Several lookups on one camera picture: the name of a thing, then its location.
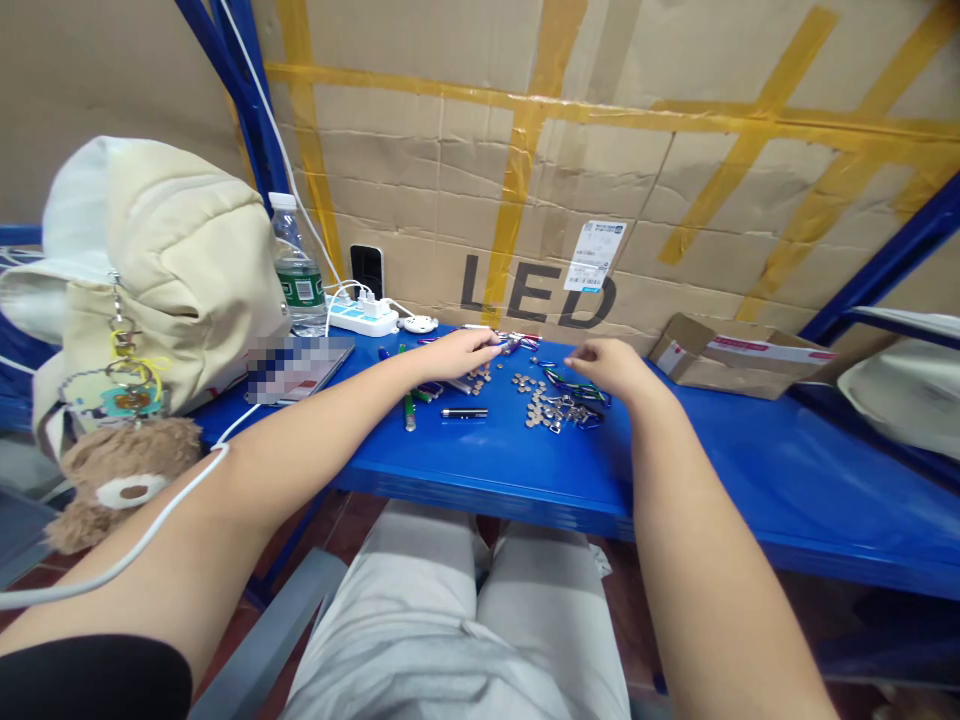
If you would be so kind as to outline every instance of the beige backpack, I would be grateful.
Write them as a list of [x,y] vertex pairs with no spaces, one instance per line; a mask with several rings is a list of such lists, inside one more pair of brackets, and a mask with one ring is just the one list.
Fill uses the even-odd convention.
[[111,270],[142,332],[137,354],[165,359],[168,407],[182,414],[243,377],[254,339],[289,331],[273,243],[260,195],[191,153],[110,137],[80,148],[44,208],[44,259],[0,276],[10,322],[63,346],[34,376],[41,444],[59,457],[69,442],[60,384],[113,359]]

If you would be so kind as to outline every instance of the black sleeve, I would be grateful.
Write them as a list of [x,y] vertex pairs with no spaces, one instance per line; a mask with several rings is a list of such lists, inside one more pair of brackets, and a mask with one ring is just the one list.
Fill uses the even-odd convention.
[[183,656],[133,635],[67,638],[0,657],[4,718],[181,720],[192,694]]

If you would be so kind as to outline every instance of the person's left hand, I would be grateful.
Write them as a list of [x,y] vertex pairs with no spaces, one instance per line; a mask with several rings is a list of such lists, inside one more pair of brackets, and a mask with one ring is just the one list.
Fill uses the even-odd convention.
[[481,365],[489,367],[500,354],[499,342],[493,330],[457,330],[407,355],[417,358],[425,381],[453,380]]

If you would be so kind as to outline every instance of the cardboard wall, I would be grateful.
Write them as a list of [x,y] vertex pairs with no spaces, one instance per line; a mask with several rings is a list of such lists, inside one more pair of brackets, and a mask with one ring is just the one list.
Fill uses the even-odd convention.
[[[675,312],[796,332],[960,169],[952,0],[254,10],[335,264],[382,248],[388,293],[445,322],[643,352]],[[599,296],[562,289],[590,219],[628,224]],[[960,312],[958,243],[890,301]]]
[[246,178],[220,80],[173,2],[0,4],[0,224],[39,223],[97,135],[176,145]]

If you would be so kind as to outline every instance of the barcode sticker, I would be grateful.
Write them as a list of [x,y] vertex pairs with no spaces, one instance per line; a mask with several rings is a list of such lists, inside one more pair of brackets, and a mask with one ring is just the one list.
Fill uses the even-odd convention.
[[580,231],[573,257],[570,258],[570,269],[567,271],[563,289],[586,293],[600,292],[626,228],[626,223],[600,220],[586,223]]
[[309,302],[313,300],[313,285],[309,280],[297,280],[297,297],[302,302]]

